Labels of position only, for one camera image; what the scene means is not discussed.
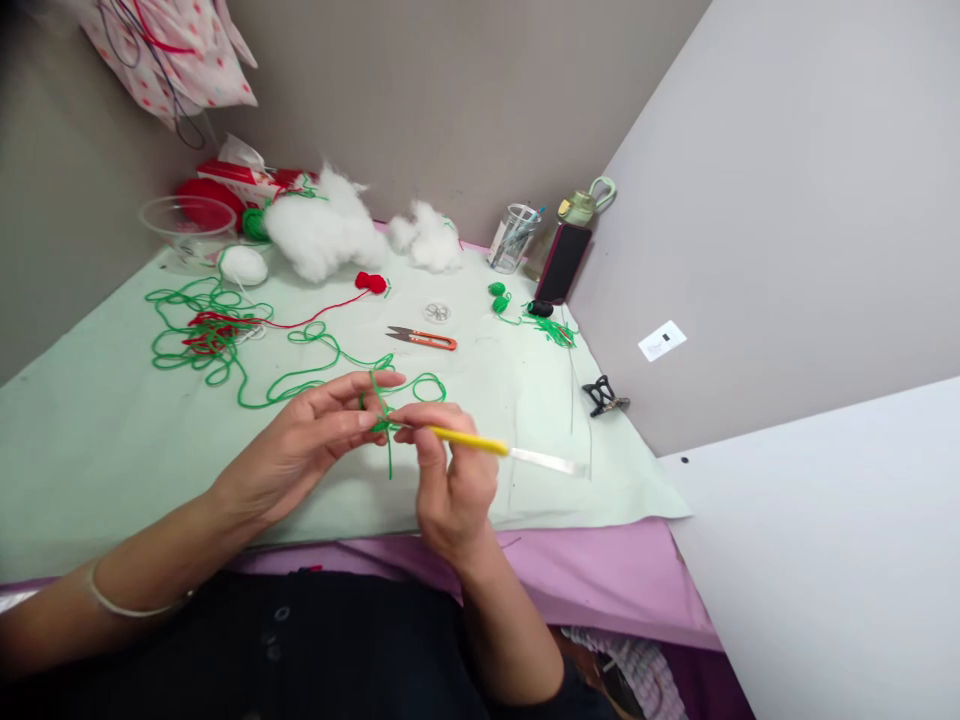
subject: thread snips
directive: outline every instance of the thread snips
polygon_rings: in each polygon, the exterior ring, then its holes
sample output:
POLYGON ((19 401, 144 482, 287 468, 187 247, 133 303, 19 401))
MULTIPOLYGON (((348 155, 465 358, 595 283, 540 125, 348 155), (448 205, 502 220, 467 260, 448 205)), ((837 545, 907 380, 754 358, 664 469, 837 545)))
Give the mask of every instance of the thread snips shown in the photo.
POLYGON ((387 337, 403 340, 404 342, 416 343, 417 345, 435 347, 439 350, 457 349, 457 341, 453 338, 444 337, 443 335, 431 335, 430 333, 420 332, 419 330, 411 330, 410 328, 401 328, 394 325, 388 325, 387 327, 393 330, 392 333, 386 333, 387 337))

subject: glass cup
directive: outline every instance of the glass cup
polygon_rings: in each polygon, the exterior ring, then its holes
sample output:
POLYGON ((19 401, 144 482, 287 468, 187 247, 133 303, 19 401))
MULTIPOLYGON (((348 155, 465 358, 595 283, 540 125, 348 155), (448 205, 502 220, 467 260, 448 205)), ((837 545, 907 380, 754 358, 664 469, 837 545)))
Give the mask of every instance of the glass cup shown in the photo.
POLYGON ((540 213, 526 205, 508 205, 487 255, 490 267, 505 275, 514 272, 542 219, 540 213))

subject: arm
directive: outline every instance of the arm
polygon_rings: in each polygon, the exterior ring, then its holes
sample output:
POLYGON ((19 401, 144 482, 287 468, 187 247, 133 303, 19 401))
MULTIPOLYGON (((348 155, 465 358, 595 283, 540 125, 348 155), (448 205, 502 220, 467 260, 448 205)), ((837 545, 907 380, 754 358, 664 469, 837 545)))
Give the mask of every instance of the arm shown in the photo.
MULTIPOLYGON (((382 387, 404 377, 378 372, 382 387)), ((385 442, 361 409, 369 373, 351 373, 294 398, 213 486, 104 555, 95 583, 113 604, 149 611, 174 605, 271 525, 286 517, 333 464, 365 443, 385 442)), ((88 587, 95 561, 0 614, 0 679, 14 680, 118 649, 173 614, 116 615, 88 587)))
MULTIPOLYGON (((477 432, 456 405, 408 405, 390 417, 477 432)), ((496 459, 451 445, 448 468, 443 443, 430 430, 403 429, 396 440, 417 446, 417 520, 426 543, 460 579, 467 635, 484 689, 505 705, 549 700, 563 682, 563 658, 487 518, 497 492, 496 459)))

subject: smartphone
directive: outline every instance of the smartphone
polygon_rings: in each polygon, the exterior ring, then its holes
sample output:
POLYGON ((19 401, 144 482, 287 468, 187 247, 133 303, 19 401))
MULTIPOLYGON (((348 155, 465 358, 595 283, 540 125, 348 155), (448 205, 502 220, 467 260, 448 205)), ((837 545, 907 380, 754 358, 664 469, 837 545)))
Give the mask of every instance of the smartphone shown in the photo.
POLYGON ((540 284, 534 297, 553 305, 560 305, 567 300, 570 286, 577 276, 577 271, 583 263, 593 230, 567 225, 563 223, 557 228, 553 238, 550 255, 543 267, 540 284))

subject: white yarn ball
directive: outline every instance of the white yarn ball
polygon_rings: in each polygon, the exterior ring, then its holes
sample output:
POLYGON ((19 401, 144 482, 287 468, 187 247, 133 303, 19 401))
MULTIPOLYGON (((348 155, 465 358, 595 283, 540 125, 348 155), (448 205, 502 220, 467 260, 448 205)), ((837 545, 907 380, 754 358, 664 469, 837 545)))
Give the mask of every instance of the white yarn ball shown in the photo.
POLYGON ((223 277, 237 285, 251 287, 267 279, 267 263, 256 250, 233 245, 223 251, 220 261, 223 277))

